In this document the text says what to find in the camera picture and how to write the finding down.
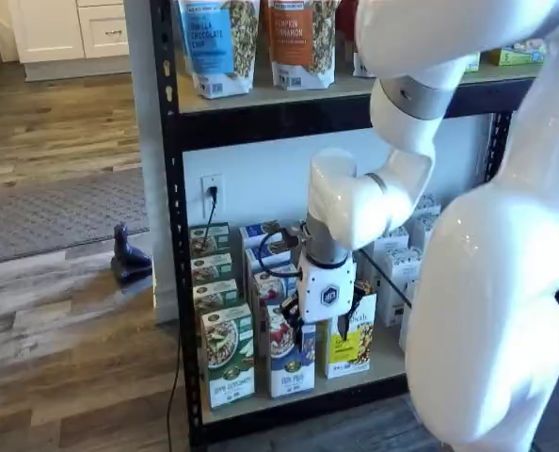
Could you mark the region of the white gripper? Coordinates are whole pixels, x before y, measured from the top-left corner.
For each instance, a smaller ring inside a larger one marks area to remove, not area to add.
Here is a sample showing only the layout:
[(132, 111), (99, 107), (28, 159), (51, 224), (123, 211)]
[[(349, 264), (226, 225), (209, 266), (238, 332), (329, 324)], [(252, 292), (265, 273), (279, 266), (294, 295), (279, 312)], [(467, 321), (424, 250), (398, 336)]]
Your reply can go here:
[(298, 261), (302, 276), (296, 282), (296, 292), (281, 304), (281, 313), (294, 332), (295, 345), (302, 347), (302, 327), (305, 324), (338, 317), (341, 337), (346, 337), (352, 323), (360, 325), (367, 318), (369, 301), (374, 300), (374, 288), (369, 283), (355, 283), (357, 266), (352, 256), (335, 268), (322, 268), (307, 256)]

